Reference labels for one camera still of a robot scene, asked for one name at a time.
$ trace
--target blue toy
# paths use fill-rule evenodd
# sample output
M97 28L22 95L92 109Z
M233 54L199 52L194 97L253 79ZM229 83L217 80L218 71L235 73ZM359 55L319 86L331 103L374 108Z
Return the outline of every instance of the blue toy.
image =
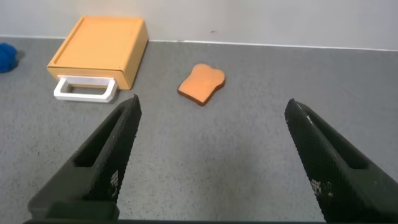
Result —
M17 66L16 56L17 49L6 43L0 44L0 73L11 71Z

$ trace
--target toy bread slice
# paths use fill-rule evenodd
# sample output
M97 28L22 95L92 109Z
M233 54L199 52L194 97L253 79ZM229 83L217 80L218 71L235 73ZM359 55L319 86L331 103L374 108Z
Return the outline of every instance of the toy bread slice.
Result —
M204 106L225 84L224 72L205 64L195 65L178 88L178 93Z

